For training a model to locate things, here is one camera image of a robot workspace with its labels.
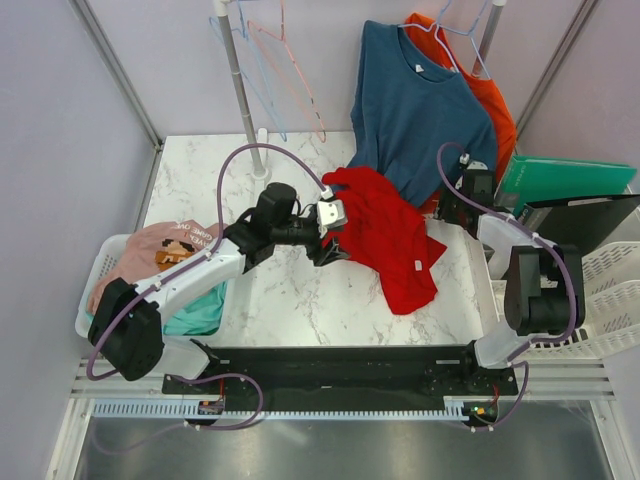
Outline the red t shirt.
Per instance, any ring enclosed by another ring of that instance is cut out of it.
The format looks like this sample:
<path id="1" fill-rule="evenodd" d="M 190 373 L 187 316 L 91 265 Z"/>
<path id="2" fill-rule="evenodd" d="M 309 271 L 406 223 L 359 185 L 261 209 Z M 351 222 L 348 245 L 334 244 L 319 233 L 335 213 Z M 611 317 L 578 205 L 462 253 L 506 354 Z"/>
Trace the red t shirt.
<path id="1" fill-rule="evenodd" d="M 322 181 L 332 186 L 347 217 L 328 239 L 336 240 L 349 260 L 379 274 L 391 312 L 408 315 L 433 301 L 438 289 L 430 269 L 446 246 L 428 236 L 426 218 L 369 167 L 340 167 Z"/>

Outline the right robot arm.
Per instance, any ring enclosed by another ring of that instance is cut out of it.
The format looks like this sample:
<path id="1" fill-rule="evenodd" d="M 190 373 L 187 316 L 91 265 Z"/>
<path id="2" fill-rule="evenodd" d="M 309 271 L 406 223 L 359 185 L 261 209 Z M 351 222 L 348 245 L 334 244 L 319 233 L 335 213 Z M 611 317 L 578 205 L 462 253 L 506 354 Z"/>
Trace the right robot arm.
<path id="1" fill-rule="evenodd" d="M 494 207 L 495 177 L 465 168 L 455 183 L 444 181 L 436 218 L 462 227 L 489 250 L 489 277 L 506 282 L 503 318 L 472 343 L 475 359 L 458 368 L 467 392 L 483 392 L 492 368 L 506 367 L 535 344 L 560 344 L 584 321 L 581 255 L 558 245 Z"/>

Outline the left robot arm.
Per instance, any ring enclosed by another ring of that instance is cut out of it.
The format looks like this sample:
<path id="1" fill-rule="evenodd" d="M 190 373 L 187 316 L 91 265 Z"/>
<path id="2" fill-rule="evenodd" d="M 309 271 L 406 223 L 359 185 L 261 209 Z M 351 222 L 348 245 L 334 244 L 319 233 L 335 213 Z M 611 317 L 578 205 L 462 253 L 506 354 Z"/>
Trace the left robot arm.
<path id="1" fill-rule="evenodd" d="M 304 247 L 316 267 L 345 258 L 331 236 L 347 223 L 344 203 L 331 190 L 308 213 L 296 214 L 296 202 L 293 187 L 271 183 L 254 207 L 200 251 L 146 279 L 109 282 L 89 328 L 90 343 L 115 373 L 136 381 L 161 361 L 163 326 L 171 317 L 270 258 L 276 246 Z"/>

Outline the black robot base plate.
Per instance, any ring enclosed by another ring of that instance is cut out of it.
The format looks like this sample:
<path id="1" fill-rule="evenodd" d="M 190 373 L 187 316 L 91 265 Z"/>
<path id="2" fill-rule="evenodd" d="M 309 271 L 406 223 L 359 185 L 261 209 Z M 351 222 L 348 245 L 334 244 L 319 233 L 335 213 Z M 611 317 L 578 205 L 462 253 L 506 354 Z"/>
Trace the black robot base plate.
<path id="1" fill-rule="evenodd" d="M 477 365 L 468 346 L 210 348 L 198 384 L 166 375 L 165 394 L 221 394 L 233 407 L 422 407 L 447 396 L 515 396 L 511 369 Z"/>

